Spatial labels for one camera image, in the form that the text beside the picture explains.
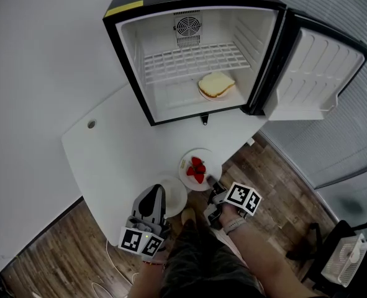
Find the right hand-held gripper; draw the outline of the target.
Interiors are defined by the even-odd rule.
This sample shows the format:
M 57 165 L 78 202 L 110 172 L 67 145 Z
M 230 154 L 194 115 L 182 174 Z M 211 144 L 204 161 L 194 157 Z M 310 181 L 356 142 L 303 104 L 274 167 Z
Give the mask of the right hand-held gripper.
M 238 213 L 244 219 L 247 216 L 254 216 L 261 202 L 261 196 L 252 187 L 233 183 L 229 189 L 226 189 L 213 176 L 207 177 L 207 183 L 211 188 L 211 194 L 204 217 L 211 228 L 222 228 L 219 217 L 222 212 L 222 204 L 225 202 L 237 207 Z

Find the white fridge shelf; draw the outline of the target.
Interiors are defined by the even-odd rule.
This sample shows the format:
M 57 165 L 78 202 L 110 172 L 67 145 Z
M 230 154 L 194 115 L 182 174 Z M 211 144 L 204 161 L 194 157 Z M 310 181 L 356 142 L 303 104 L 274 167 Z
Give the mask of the white fridge shelf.
M 214 71 L 249 68 L 250 63 L 233 42 L 168 50 L 144 57 L 147 84 Z

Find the person's left forearm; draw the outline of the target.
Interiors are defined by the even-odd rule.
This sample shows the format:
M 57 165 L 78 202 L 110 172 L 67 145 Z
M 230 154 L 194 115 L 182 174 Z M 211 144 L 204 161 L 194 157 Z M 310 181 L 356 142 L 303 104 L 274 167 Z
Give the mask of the person's left forearm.
M 160 298 L 164 264 L 144 261 L 127 298 Z

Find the white fridge fan vent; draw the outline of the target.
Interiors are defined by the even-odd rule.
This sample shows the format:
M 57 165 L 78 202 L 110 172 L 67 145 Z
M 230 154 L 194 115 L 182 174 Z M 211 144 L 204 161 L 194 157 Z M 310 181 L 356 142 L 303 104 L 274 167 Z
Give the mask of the white fridge fan vent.
M 178 48 L 196 47 L 201 43 L 202 15 L 200 10 L 174 12 L 173 30 Z

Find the black office chair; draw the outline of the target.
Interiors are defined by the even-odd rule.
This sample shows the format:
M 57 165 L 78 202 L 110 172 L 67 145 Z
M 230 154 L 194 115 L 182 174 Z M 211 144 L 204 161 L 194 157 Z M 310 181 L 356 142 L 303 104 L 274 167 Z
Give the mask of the black office chair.
M 329 233 L 325 240 L 322 239 L 320 226 L 318 223 L 311 223 L 309 225 L 310 230 L 315 230 L 316 234 L 316 248 L 313 253 L 305 252 L 305 251 L 288 251 L 286 253 L 286 258 L 292 261 L 309 261 L 312 260 L 308 271 L 305 273 L 305 276 L 302 278 L 301 283 L 304 283 L 306 280 L 310 279 L 314 286 L 313 288 L 321 289 L 328 288 L 333 285 L 327 285 L 327 283 L 332 283 L 328 281 L 325 277 L 322 276 L 321 272 L 331 255 L 335 251 L 339 241 L 342 238 L 346 237 L 354 237 L 356 236 L 356 231 L 367 229 L 367 222 L 361 225 L 357 225 L 355 227 L 351 227 L 345 220 L 339 221 L 338 224 L 333 228 L 333 230 Z

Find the yellow warning label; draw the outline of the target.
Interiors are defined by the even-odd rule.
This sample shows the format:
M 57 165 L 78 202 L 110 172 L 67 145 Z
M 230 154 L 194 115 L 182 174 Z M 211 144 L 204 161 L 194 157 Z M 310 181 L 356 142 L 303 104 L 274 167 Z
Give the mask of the yellow warning label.
M 114 14 L 118 14 L 120 12 L 128 11 L 130 9 L 134 9 L 134 8 L 142 7 L 142 6 L 143 6 L 143 0 L 130 2 L 128 4 L 124 4 L 118 7 L 113 7 L 112 9 L 107 10 L 104 17 L 109 17 Z

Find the pale wrist watch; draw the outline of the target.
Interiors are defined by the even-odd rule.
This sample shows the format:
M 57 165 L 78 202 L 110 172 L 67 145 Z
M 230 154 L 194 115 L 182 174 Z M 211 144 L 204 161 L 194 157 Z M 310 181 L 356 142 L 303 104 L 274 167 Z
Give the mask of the pale wrist watch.
M 230 232 L 236 230 L 237 228 L 239 228 L 241 225 L 245 224 L 246 220 L 239 216 L 231 221 L 229 221 L 225 226 L 224 226 L 224 232 L 226 235 L 228 235 Z

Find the person's camouflage shorts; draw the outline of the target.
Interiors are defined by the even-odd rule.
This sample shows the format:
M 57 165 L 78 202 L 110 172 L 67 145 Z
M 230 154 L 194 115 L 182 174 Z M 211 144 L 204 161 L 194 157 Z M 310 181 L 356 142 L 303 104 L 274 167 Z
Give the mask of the person's camouflage shorts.
M 165 265 L 160 298 L 265 298 L 256 277 L 207 228 L 188 220 Z

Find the person's right forearm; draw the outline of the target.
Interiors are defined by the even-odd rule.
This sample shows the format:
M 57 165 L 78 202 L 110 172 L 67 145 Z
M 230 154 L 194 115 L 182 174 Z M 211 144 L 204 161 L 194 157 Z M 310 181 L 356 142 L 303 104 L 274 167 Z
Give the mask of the person's right forearm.
M 229 237 L 269 298 L 317 297 L 298 280 L 283 256 L 249 224 L 229 232 Z

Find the person's tan shoe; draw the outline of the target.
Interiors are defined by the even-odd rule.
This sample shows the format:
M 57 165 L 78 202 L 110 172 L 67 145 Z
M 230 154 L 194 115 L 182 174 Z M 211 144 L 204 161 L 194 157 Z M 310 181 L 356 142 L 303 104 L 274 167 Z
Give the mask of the person's tan shoe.
M 185 225 L 188 222 L 193 222 L 194 224 L 196 224 L 196 213 L 191 207 L 184 209 L 181 213 L 182 225 Z

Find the white mesh desk fan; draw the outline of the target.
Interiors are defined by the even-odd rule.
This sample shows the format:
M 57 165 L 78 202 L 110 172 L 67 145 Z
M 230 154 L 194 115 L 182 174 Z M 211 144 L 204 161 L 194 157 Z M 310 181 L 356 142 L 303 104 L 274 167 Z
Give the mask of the white mesh desk fan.
M 360 233 L 341 238 L 321 275 L 328 281 L 348 287 L 367 252 L 367 241 Z

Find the white bread sandwich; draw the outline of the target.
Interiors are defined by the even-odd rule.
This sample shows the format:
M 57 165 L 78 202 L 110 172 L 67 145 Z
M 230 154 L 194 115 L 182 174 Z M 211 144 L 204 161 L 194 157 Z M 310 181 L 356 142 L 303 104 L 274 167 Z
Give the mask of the white bread sandwich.
M 198 82 L 200 92 L 209 98 L 223 95 L 234 85 L 235 81 L 220 71 L 212 72 Z

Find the person's right hand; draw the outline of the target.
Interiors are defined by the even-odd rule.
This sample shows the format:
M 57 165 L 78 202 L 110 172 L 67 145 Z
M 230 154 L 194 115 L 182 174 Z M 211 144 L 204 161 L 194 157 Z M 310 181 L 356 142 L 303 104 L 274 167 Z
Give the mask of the person's right hand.
M 222 212 L 219 217 L 219 222 L 223 227 L 228 226 L 231 221 L 239 218 L 241 218 L 241 215 L 238 213 L 237 207 L 227 202 L 222 204 Z

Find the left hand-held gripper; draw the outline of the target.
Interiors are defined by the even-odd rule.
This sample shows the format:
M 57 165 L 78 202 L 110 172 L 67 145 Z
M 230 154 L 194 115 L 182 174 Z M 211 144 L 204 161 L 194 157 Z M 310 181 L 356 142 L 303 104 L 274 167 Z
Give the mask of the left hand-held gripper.
M 154 257 L 158 251 L 164 250 L 170 234 L 170 225 L 164 220 L 165 212 L 164 187 L 154 184 L 146 188 L 134 200 L 132 216 L 121 228 L 118 248 L 142 257 Z

